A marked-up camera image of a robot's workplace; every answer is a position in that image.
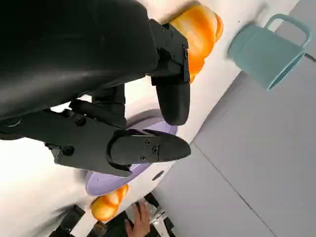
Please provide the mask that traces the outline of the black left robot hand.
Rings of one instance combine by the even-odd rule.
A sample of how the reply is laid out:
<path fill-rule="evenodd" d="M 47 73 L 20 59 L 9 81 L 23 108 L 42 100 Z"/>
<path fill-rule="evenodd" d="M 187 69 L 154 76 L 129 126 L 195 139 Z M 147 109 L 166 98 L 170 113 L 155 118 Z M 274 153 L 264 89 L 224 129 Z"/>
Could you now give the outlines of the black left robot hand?
<path fill-rule="evenodd" d="M 189 156 L 175 135 L 126 128 L 124 86 L 145 76 L 164 120 L 184 125 L 188 41 L 140 2 L 1 1 L 1 139 L 42 141 L 59 165 L 120 177 Z"/>

